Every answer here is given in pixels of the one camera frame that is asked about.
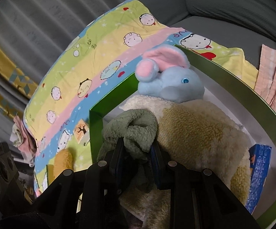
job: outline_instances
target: colorful sheet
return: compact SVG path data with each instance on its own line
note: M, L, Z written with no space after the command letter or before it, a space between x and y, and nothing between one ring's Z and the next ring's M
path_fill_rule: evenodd
M67 147L74 171L88 168L90 144L78 144L73 129L87 122L89 110L135 70L141 54L160 44L178 44L230 70L254 87L257 70L242 49L225 48L182 28L160 24L137 0L128 0L91 22L67 47L34 93L24 124L35 138L37 182L47 184L46 165Z

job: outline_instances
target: fluffy blanket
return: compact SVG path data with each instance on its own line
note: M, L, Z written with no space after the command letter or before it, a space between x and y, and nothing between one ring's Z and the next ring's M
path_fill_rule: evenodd
M194 100L175 104L137 95L121 107L147 109L158 121L157 141L171 159L186 168L213 170L235 196L246 204L250 187L250 142L237 124L214 104ZM142 189L147 182L140 171L121 195L120 204L143 221L142 228L168 228L170 191Z

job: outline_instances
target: plush toy head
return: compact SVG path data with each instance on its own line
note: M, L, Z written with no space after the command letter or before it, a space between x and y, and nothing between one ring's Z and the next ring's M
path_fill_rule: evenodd
M137 64L138 93L176 103L202 99L205 89L183 51L171 45L145 52Z

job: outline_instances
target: curtain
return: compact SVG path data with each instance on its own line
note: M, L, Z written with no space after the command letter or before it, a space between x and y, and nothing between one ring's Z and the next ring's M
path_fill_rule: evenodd
M68 44L125 0L0 1L0 142L9 142L38 84ZM18 150L10 146L18 157Z

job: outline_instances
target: silver rivet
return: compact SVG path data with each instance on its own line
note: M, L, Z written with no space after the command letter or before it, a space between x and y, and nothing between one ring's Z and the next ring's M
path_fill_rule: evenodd
M206 175L206 176L211 176L212 171L209 170L209 169L204 169L203 173L204 173L204 175Z
M72 170L71 169L66 169L66 170L63 171L63 175L66 176L66 177L70 176L71 174L72 174Z
M107 162L104 161L104 160L102 160L102 161L100 161L100 162L98 163L98 165L99 165L100 167L103 167L103 166L107 165Z
M171 167L175 167L177 163L175 161L169 161L168 165Z

